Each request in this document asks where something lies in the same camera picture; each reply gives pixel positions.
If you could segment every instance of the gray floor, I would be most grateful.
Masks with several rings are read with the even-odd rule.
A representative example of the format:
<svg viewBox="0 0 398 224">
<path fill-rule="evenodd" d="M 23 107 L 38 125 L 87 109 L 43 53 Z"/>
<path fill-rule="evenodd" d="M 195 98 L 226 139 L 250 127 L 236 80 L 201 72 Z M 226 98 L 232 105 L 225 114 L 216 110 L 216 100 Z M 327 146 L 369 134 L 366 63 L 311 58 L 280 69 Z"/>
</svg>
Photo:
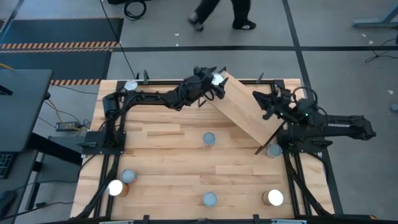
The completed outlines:
<svg viewBox="0 0 398 224">
<path fill-rule="evenodd" d="M 2 0 L 0 18 L 7 18 L 17 0 Z M 205 24 L 203 33 L 195 33 L 185 18 L 199 0 L 153 0 L 140 21 L 124 21 L 121 42 L 124 47 L 175 47 L 202 45 L 280 45 L 292 46 L 292 39 L 280 0 L 252 0 L 250 18 L 259 27 L 250 32 L 231 29 L 231 4 L 222 0 Z M 121 16 L 123 6 L 104 3 L 109 16 Z M 289 0 L 301 46 L 379 45 L 396 37 L 383 29 L 353 29 L 353 19 L 382 17 L 397 4 L 396 0 Z M 25 0 L 17 19 L 103 17 L 97 0 Z M 301 78 L 295 52 L 219 51 L 219 52 L 128 52 L 135 72 L 144 69 L 151 78 L 183 78 L 199 66 L 227 66 L 239 78 Z M 370 141 L 333 138 L 329 152 L 345 213 L 373 214 L 382 219 L 398 220 L 396 204 L 398 185 L 396 132 L 398 114 L 389 105 L 398 103 L 396 60 L 379 58 L 365 64 L 372 52 L 304 52 L 305 64 L 320 105 L 329 114 L 363 114 L 377 137 Z M 131 73 L 122 53 L 113 53 L 108 79 L 129 79 Z M 97 86 L 75 86 L 84 91 L 98 91 Z M 52 100 L 60 110 L 91 120 L 96 97 L 59 87 L 51 87 Z M 40 117 L 55 124 L 53 110 L 44 105 Z M 65 121 L 73 118 L 62 115 Z M 38 120 L 35 131 L 43 136 L 64 136 Z M 41 201 L 71 201 L 75 185 L 47 184 L 40 190 Z M 44 214 L 51 220 L 64 220 L 70 207 L 57 205 L 21 216 L 17 223 L 41 222 Z"/>
</svg>

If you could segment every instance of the keyboard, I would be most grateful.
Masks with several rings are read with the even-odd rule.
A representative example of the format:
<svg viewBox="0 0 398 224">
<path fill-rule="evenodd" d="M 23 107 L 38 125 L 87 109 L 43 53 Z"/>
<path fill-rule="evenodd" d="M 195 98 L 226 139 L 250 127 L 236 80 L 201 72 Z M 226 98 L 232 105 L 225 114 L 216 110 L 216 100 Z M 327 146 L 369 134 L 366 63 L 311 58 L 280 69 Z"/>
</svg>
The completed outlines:
<svg viewBox="0 0 398 224">
<path fill-rule="evenodd" d="M 17 157 L 15 152 L 0 152 L 0 179 L 6 179 Z"/>
</svg>

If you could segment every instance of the table leg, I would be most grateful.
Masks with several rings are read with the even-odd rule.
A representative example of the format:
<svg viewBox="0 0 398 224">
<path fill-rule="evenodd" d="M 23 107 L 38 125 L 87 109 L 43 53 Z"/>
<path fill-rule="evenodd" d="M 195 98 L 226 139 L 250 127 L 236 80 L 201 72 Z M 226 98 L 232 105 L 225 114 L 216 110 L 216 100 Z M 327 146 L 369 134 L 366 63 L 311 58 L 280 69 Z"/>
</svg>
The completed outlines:
<svg viewBox="0 0 398 224">
<path fill-rule="evenodd" d="M 44 154 L 57 157 L 78 166 L 81 166 L 81 162 L 83 160 L 79 152 L 76 152 L 65 146 L 61 146 L 60 144 L 39 136 L 36 133 L 32 133 L 30 135 L 30 139 L 27 145 L 28 148 L 38 150 L 39 152 L 43 152 Z"/>
</svg>

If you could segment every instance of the black sneaker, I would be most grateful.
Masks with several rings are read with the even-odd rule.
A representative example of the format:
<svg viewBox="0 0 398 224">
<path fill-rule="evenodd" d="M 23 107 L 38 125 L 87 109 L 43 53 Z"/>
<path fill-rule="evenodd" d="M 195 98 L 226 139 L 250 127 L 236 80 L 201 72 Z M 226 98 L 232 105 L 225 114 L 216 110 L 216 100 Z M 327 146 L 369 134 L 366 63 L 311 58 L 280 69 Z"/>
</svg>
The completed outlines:
<svg viewBox="0 0 398 224">
<path fill-rule="evenodd" d="M 242 24 L 237 24 L 237 23 L 233 23 L 232 24 L 232 28 L 234 29 L 238 29 L 238 30 L 253 30 L 256 28 L 256 24 L 253 23 L 252 21 L 246 21 L 245 23 Z"/>
<path fill-rule="evenodd" d="M 192 13 L 191 16 L 188 17 L 188 22 L 191 24 L 191 26 L 198 32 L 202 32 L 204 29 L 203 24 L 200 24 L 197 22 L 198 20 L 198 15 L 194 12 Z"/>
</svg>

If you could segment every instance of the wooden tabletop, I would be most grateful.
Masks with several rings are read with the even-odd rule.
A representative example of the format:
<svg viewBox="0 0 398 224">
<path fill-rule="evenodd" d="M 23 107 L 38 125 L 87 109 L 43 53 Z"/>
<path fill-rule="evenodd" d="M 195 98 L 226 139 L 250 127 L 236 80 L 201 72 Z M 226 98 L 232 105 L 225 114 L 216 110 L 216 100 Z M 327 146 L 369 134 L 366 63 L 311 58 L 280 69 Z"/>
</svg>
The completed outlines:
<svg viewBox="0 0 398 224">
<path fill-rule="evenodd" d="M 288 89 L 301 86 L 299 79 L 284 81 Z M 102 98 L 114 92 L 116 84 L 116 80 L 101 82 L 92 130 L 104 121 Z M 271 90 L 269 85 L 247 87 L 264 93 Z M 160 92 L 174 88 L 139 86 L 144 91 Z M 297 94 L 303 97 L 302 91 Z M 283 157 L 270 159 L 265 151 L 255 156 L 260 144 L 211 104 L 198 108 L 194 103 L 181 111 L 135 106 L 127 114 L 125 130 L 126 150 L 120 158 L 118 177 L 124 169 L 132 169 L 138 178 L 126 197 L 115 197 L 113 220 L 142 220 L 144 215 L 167 220 L 243 219 L 253 214 L 260 218 L 294 217 Z M 203 145 L 203 135 L 208 132 L 216 136 L 216 144 L 210 148 Z M 322 163 L 306 154 L 301 154 L 301 160 L 307 187 L 333 213 Z M 81 171 L 71 217 L 78 215 L 97 191 L 102 161 L 103 156 L 98 155 Z M 272 189 L 284 195 L 279 207 L 261 201 L 261 194 Z M 203 205 L 207 192 L 217 195 L 215 207 Z M 303 214 L 299 190 L 297 196 Z M 107 197 L 105 192 L 101 215 L 105 214 Z"/>
</svg>

